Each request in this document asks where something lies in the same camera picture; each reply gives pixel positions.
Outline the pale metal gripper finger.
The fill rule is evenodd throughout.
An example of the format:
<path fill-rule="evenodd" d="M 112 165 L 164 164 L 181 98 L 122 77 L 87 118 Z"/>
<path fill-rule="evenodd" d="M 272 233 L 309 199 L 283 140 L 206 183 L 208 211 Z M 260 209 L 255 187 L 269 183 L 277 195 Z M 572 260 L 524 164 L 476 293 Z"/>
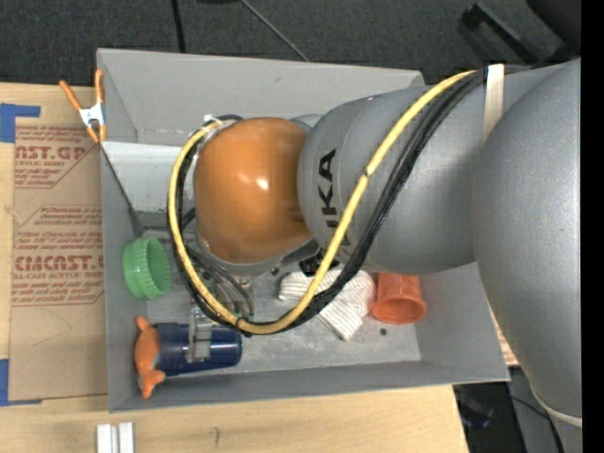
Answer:
<path fill-rule="evenodd" d="M 211 356 L 211 336 L 192 336 L 189 340 L 186 358 L 188 362 L 206 361 Z"/>
<path fill-rule="evenodd" d="M 197 307 L 193 307 L 190 314 L 190 335 L 211 335 L 211 320 Z"/>

